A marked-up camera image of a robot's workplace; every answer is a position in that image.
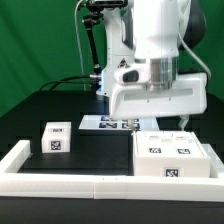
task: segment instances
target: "black cable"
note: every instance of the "black cable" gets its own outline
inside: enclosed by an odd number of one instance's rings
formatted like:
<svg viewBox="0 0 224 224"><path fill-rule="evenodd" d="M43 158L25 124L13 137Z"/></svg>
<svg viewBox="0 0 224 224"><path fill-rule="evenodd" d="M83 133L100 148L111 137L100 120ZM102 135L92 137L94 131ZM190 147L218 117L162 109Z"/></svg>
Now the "black cable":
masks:
<svg viewBox="0 0 224 224"><path fill-rule="evenodd" d="M54 90L58 85L60 85L60 82L64 82L64 81L70 81L70 80L75 80L75 79L86 79L89 78L89 75L82 75L82 76L71 76L65 79L62 79L58 82L55 82L55 84L50 88L50 90Z"/></svg>
<svg viewBox="0 0 224 224"><path fill-rule="evenodd" d="M42 91L46 86L52 85L52 84L57 84L60 85L62 83L67 83L67 84L91 84L90 82L71 82L71 81L55 81L55 82L48 82L46 84L44 84L43 86L41 86L41 88L39 89L39 91Z"/></svg>

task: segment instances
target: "black table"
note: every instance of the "black table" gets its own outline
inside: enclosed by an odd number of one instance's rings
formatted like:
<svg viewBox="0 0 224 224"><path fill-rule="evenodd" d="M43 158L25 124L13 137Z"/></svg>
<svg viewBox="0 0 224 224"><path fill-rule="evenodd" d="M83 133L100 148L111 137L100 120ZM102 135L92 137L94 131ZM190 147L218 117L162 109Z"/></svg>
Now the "black table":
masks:
<svg viewBox="0 0 224 224"><path fill-rule="evenodd" d="M224 160L224 103L208 94L208 109L191 116L186 130L213 146ZM92 92L36 92L0 118L1 158L18 140L31 140L33 156L19 172L132 175L130 131L79 130L84 115L107 115L108 104ZM48 121L71 121L71 153L42 154ZM158 119L178 130L179 119ZM1 223L223 223L223 203L1 197Z"/></svg>

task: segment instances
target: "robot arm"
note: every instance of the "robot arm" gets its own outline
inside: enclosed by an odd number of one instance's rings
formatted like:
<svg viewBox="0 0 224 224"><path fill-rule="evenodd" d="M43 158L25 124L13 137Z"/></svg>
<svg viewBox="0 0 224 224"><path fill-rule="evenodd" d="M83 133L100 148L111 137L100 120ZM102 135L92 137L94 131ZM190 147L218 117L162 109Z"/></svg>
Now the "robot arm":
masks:
<svg viewBox="0 0 224 224"><path fill-rule="evenodd" d="M206 74L179 76L177 72L178 35L185 39L192 30L189 28L192 3L197 1L86 1L93 14L104 14L109 47L108 65L102 72L106 87L102 95L110 95L113 118L182 116L205 110ZM125 6L123 16L120 8ZM122 16L127 13L130 16L126 18L133 21L129 24L133 27L133 49L125 46L127 24ZM117 69L122 57L130 58L124 63L128 66Z"/></svg>
<svg viewBox="0 0 224 224"><path fill-rule="evenodd" d="M190 7L190 0L134 1L135 62L115 71L110 97L113 118L204 112L206 74L177 72L178 35L187 32Z"/></svg>

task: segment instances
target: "white cube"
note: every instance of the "white cube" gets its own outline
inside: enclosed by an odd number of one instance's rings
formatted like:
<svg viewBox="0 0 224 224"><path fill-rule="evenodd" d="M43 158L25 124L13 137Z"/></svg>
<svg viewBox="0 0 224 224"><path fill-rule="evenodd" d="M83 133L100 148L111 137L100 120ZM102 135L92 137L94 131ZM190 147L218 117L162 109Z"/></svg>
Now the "white cube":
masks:
<svg viewBox="0 0 224 224"><path fill-rule="evenodd" d="M70 152L71 122L48 122L41 140L43 153Z"/></svg>
<svg viewBox="0 0 224 224"><path fill-rule="evenodd" d="M194 133L134 134L135 176L209 177L210 158Z"/></svg>

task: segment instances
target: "green backdrop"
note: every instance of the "green backdrop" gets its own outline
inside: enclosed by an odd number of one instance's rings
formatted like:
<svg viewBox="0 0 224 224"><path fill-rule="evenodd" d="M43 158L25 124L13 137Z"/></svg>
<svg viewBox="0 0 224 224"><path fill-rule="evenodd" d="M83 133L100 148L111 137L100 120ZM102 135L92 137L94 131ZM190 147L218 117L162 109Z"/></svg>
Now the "green backdrop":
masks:
<svg viewBox="0 0 224 224"><path fill-rule="evenodd" d="M207 33L195 52L210 67L208 92L224 100L223 0L200 0ZM43 84L80 75L74 9L76 0L0 0L0 116L37 91ZM86 31L81 23L88 12L78 14L85 73L92 72ZM103 25L94 28L99 60L106 64ZM181 68L199 67L186 53ZM83 86L63 85L65 89Z"/></svg>

